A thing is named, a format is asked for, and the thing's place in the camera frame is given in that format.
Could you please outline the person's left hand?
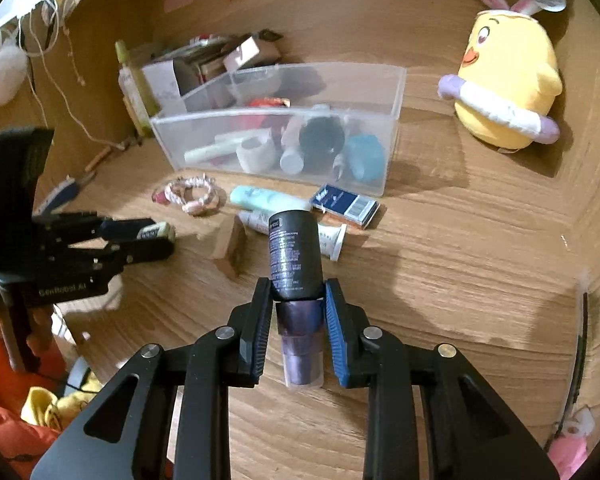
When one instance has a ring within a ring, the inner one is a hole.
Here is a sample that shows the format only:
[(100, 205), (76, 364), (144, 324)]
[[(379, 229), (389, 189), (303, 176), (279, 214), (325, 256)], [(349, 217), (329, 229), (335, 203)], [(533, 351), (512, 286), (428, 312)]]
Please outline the person's left hand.
[(52, 306), (29, 310), (31, 333), (27, 336), (27, 345), (41, 361), (43, 372), (62, 374), (66, 370), (66, 361), (53, 334), (53, 313)]

